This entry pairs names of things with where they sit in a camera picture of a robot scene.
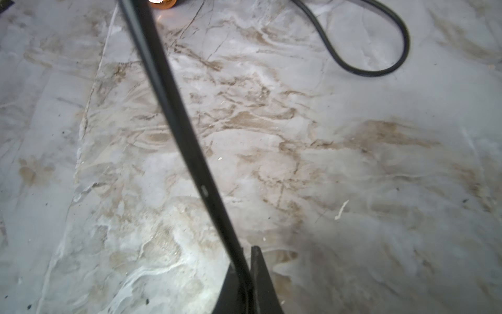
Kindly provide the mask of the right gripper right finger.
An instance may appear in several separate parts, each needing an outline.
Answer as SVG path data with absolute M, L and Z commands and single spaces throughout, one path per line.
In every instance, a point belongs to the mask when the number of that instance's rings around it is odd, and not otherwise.
M 258 246 L 251 248 L 253 313 L 283 314 L 264 256 Z

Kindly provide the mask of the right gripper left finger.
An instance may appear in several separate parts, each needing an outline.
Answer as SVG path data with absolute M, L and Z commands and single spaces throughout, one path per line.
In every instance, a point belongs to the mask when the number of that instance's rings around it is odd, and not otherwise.
M 230 264 L 212 314 L 246 313 L 247 304 L 234 267 Z

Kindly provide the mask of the green hair dryer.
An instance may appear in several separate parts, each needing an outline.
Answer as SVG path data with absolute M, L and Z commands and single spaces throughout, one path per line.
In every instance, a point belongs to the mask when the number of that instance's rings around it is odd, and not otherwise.
M 175 6 L 176 0 L 149 0 L 149 4 L 154 9 L 167 10 Z

